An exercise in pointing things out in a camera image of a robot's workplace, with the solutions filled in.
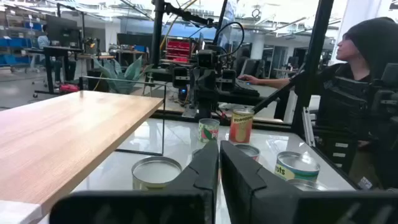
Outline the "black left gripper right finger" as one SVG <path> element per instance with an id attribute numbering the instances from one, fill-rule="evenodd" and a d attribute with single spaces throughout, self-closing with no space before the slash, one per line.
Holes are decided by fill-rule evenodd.
<path id="1" fill-rule="evenodd" d="M 220 142 L 221 180 L 232 223 L 397 223 L 397 193 L 303 191 L 229 141 Z"/>

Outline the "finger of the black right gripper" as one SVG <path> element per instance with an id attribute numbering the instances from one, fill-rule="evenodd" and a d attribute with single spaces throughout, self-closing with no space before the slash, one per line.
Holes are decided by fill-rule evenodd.
<path id="1" fill-rule="evenodd" d="M 214 70 L 205 70 L 205 97 L 209 100 L 218 99 L 216 73 Z"/>
<path id="2" fill-rule="evenodd" d="M 203 88 L 203 70 L 199 68 L 194 69 L 193 76 L 194 76 L 193 99 L 199 100 Z"/>

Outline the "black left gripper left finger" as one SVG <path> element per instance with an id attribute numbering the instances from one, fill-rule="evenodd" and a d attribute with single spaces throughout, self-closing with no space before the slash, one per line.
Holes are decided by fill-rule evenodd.
<path id="1" fill-rule="evenodd" d="M 75 192 L 51 208 L 49 222 L 214 223 L 218 164 L 218 144 L 210 141 L 163 189 Z"/>

